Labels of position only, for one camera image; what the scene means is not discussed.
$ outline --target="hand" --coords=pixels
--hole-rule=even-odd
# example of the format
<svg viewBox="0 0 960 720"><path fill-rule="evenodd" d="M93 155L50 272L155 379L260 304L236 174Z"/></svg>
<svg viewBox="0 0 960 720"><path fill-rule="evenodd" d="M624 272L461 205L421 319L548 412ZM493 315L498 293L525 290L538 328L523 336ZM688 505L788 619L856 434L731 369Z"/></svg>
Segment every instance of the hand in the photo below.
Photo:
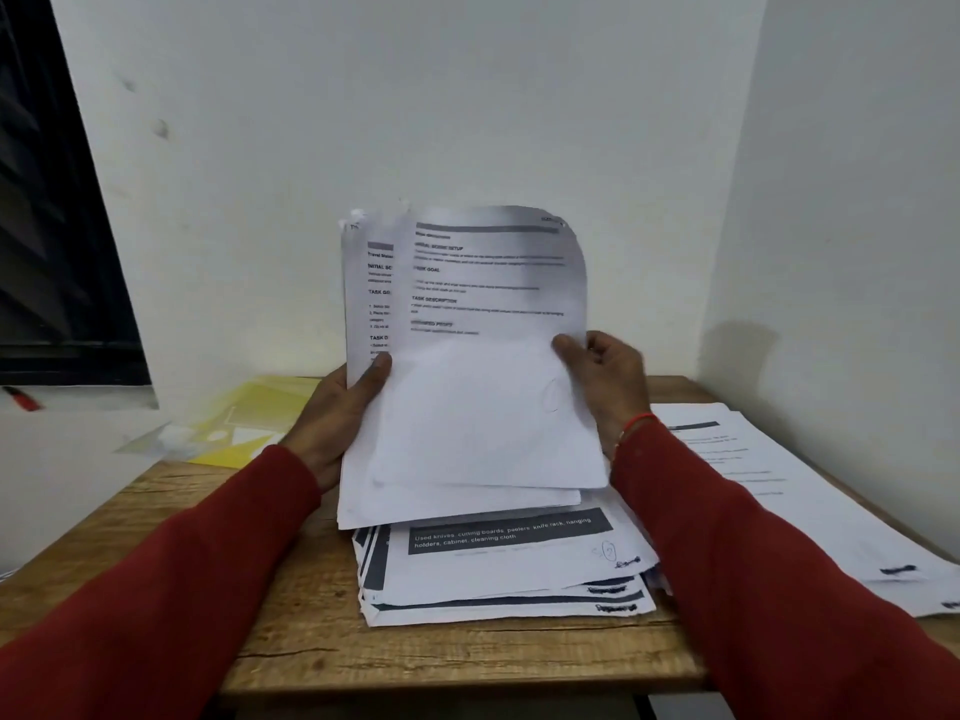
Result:
<svg viewBox="0 0 960 720"><path fill-rule="evenodd" d="M354 443L367 405L380 394L393 364L381 353L356 384L347 388L347 365L323 377L280 444L303 460L326 493L340 482L344 452Z"/></svg>
<svg viewBox="0 0 960 720"><path fill-rule="evenodd" d="M600 447L614 459L626 423L650 411L641 352L602 331L586 334L586 348L570 336L553 339L553 350L583 389L600 434Z"/></svg>

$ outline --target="wooden tabletop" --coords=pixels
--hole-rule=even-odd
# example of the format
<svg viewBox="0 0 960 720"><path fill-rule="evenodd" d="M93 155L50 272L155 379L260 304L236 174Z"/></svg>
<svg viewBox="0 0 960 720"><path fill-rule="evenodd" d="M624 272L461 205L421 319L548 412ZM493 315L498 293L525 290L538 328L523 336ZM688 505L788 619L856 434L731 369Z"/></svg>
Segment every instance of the wooden tabletop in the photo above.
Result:
<svg viewBox="0 0 960 720"><path fill-rule="evenodd" d="M715 401L680 376L651 377L650 392L654 403ZM233 472L183 462L160 462L147 470L0 584L0 645ZM369 629L357 602L350 535L336 530L334 511L334 501L327 500L277 569L223 681L227 704L371 690L666 692L708 686L702 660L662 593L654 594L656 612L630 618L517 618ZM919 623L960 656L960 616Z"/></svg>

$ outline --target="person's left arm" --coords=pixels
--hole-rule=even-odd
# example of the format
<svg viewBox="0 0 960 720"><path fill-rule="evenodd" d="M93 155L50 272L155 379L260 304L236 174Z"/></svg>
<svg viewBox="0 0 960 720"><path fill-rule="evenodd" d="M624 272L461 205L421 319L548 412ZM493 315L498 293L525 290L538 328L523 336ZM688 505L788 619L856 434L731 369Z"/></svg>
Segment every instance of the person's left arm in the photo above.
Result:
<svg viewBox="0 0 960 720"><path fill-rule="evenodd" d="M281 446L0 648L5 716L197 717L389 373L384 355L350 389L342 367L324 378Z"/></svg>

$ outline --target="person's right arm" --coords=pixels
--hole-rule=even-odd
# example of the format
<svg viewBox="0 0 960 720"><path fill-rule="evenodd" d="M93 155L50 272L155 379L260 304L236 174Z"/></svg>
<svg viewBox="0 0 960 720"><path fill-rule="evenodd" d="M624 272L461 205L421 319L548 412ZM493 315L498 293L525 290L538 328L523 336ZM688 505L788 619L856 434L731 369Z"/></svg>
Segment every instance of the person's right arm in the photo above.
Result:
<svg viewBox="0 0 960 720"><path fill-rule="evenodd" d="M960 718L960 660L845 575L655 419L642 356L607 334L554 341L582 385L612 483L643 522L680 620L744 718Z"/></svg>

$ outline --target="window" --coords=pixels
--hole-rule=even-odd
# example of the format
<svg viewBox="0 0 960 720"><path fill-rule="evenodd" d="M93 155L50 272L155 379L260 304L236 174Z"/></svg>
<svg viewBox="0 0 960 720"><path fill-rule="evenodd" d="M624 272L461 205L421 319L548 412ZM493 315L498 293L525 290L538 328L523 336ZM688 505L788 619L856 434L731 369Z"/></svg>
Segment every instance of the window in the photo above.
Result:
<svg viewBox="0 0 960 720"><path fill-rule="evenodd" d="M149 384L50 0L0 0L0 384Z"/></svg>

